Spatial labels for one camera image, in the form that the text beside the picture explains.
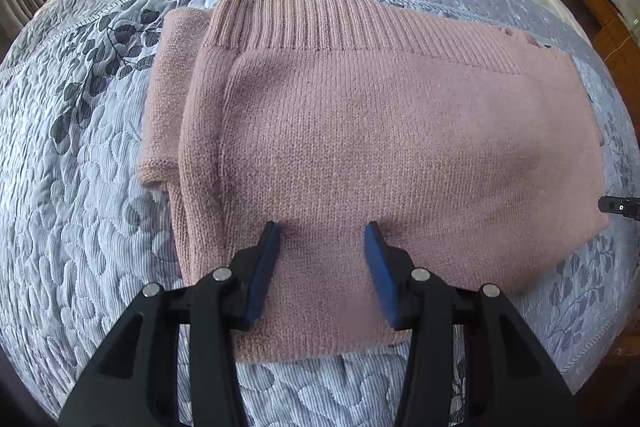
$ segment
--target bed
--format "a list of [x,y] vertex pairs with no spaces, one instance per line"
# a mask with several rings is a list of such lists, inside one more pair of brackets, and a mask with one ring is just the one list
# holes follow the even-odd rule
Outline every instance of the bed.
[[[377,0],[521,28],[575,61],[604,136],[607,194],[635,196],[640,152],[619,93],[559,0]],[[98,344],[150,281],[182,285],[168,198],[135,177],[146,86],[165,14],[217,0],[50,0],[0,67],[0,344],[56,417]],[[640,229],[620,216],[530,287],[510,294],[572,391],[638,304]],[[191,420],[186,332],[180,418]],[[408,344],[239,364],[249,425],[385,426]],[[462,419],[456,344],[450,421]]]

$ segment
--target cable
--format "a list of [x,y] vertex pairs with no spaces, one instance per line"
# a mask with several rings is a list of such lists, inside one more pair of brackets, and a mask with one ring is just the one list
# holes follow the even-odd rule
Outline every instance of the cable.
[[613,55],[616,51],[618,51],[622,46],[625,45],[625,42],[627,42],[631,37],[633,37],[633,34],[629,35],[625,40],[622,41],[622,44],[620,44],[615,50],[613,50],[612,52],[610,52],[609,55],[607,55],[607,58],[609,58],[611,55]]

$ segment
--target floor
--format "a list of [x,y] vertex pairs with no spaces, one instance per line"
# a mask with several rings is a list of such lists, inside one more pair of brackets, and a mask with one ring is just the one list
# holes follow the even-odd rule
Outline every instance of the floor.
[[601,417],[617,396],[629,367],[640,362],[640,313],[616,339],[609,354],[576,394],[578,410],[586,425]]

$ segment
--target ribbed cuff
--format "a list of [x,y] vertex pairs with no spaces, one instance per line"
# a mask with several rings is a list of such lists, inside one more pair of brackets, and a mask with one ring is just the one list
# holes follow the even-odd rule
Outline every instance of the ribbed cuff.
[[507,45],[508,39],[523,42],[521,33],[370,0],[220,0],[204,44],[240,50],[386,49],[523,74]]

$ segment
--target black device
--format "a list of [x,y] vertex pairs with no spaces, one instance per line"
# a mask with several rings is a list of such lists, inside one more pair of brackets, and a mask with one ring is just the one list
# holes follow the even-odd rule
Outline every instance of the black device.
[[607,214],[620,214],[620,216],[640,221],[640,198],[603,196],[598,200],[598,208]]
[[[262,313],[279,252],[275,223],[196,285],[150,283],[100,344],[72,390],[60,427],[182,427],[177,339],[190,324],[194,427],[246,427],[230,330]],[[396,427],[446,427],[454,324],[465,328],[464,427],[580,427],[574,398],[508,298],[493,284],[453,288],[390,247],[376,223],[364,234],[370,275],[396,330],[413,330]]]
[[142,288],[80,375],[60,427],[186,427],[177,407],[180,324],[191,325],[193,424],[246,427],[230,330],[246,331],[262,314],[279,251],[269,222],[255,247],[197,284]]
[[383,314],[412,339],[394,427],[446,427],[453,325],[465,331],[463,427],[578,427],[574,397],[527,323],[494,284],[454,288],[365,231],[367,264]]

